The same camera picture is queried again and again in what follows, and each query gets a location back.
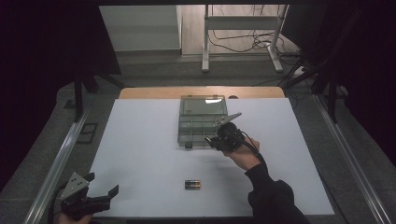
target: metal rail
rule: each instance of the metal rail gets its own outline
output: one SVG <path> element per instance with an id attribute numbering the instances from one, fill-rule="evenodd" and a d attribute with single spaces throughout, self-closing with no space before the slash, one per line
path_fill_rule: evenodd
<path id="1" fill-rule="evenodd" d="M 344 156 L 347 166 L 349 167 L 350 172 L 352 173 L 353 177 L 358 184 L 361 193 L 364 196 L 367 204 L 369 205 L 377 223 L 380 224 L 391 224 L 392 221 L 390 220 L 384 205 L 382 204 L 380 198 L 375 192 L 373 185 L 370 183 L 367 176 L 364 174 L 361 166 L 359 165 L 358 160 L 356 159 L 352 149 L 350 148 L 347 140 L 345 139 L 343 133 L 341 132 L 340 128 L 336 123 L 332 122 L 332 119 L 327 113 L 327 106 L 324 102 L 323 98 L 314 95 L 314 99 L 316 100 L 320 112 L 325 119 L 329 129 L 334 137 L 337 146 L 339 147 L 341 153 Z"/>
<path id="2" fill-rule="evenodd" d="M 53 164 L 49 169 L 49 173 L 47 174 L 47 177 L 44 180 L 43 185 L 40 188 L 40 191 L 35 197 L 35 201 L 30 207 L 30 210 L 23 223 L 36 224 L 40 221 L 41 217 L 43 216 L 44 211 L 47 208 L 47 204 L 50 201 L 52 192 L 55 190 L 59 177 L 61 176 L 62 171 L 64 170 L 64 166 L 66 165 L 70 153 L 73 149 L 73 146 L 77 141 L 79 132 L 81 131 L 85 119 L 88 117 L 88 114 L 90 113 L 94 96 L 89 94 L 86 98 L 87 99 L 84 102 L 85 108 L 81 118 L 79 119 L 78 122 L 74 122 L 72 124 L 69 133 L 64 139 L 64 143 L 59 149 L 58 155 L 53 161 Z"/>

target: small object on table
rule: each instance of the small object on table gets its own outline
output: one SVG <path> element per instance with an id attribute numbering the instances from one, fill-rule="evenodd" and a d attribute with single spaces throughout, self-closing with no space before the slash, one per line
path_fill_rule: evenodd
<path id="1" fill-rule="evenodd" d="M 184 188 L 185 189 L 199 189 L 201 187 L 200 180 L 185 180 Z"/>

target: gray floor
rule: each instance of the gray floor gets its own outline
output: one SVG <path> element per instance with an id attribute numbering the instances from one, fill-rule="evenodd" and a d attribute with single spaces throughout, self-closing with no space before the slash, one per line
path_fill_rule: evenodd
<path id="1" fill-rule="evenodd" d="M 284 76 L 274 71 L 267 56 L 224 56 L 214 57 L 209 73 L 201 72 L 200 57 L 176 55 L 150 56 L 121 54 L 119 62 L 122 76 L 114 76 L 124 83 L 136 86 L 253 86 L 264 81 Z M 120 89 L 96 78 L 100 90 L 95 94 L 92 110 L 86 124 L 97 124 L 94 136 L 81 134 L 66 164 L 59 183 L 63 183 L 73 172 L 86 174 L 99 146 L 114 100 Z M 264 84 L 275 86 L 277 81 Z M 335 216 L 309 217 L 312 223 L 376 223 L 365 198 L 356 184 L 347 164 L 318 105 L 303 82 L 286 91 L 302 129 L 304 139 L 315 165 L 326 183 Z M 58 102 L 42 134 L 39 135 L 29 155 L 0 194 L 0 223 L 22 223 L 47 172 L 56 157 L 74 119 L 74 110 L 64 108 L 67 101 L 74 99 L 73 84 L 58 92 Z M 337 118 L 352 146 L 359 163 L 375 187 L 389 215 L 396 220 L 396 170 L 366 131 L 354 120 L 343 104 L 337 102 Z M 46 223 L 44 213 L 40 223 Z M 100 220 L 104 223 L 125 223 L 124 220 Z"/>

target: white tabletop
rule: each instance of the white tabletop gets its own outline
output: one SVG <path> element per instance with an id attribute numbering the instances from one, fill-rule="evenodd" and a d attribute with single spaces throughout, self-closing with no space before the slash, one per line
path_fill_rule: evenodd
<path id="1" fill-rule="evenodd" d="M 89 196 L 116 185 L 111 209 L 98 217 L 250 217 L 252 186 L 244 171 L 211 148 L 177 143 L 180 100 L 117 100 L 91 172 Z M 270 176 L 294 190 L 306 215 L 333 214 L 300 127 L 286 98 L 227 100 L 233 123 L 261 142 Z M 201 180 L 199 190 L 184 181 Z"/>

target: black sleeve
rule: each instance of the black sleeve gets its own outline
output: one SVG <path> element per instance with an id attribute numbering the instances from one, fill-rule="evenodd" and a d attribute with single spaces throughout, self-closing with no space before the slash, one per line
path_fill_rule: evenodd
<path id="1" fill-rule="evenodd" d="M 279 187 L 268 175 L 265 164 L 256 165 L 248 170 L 246 175 L 253 184 L 253 191 L 249 193 L 247 199 L 253 208 L 255 223 L 309 223 L 304 214 L 294 205 L 291 198 L 292 192 L 290 197 Z"/>

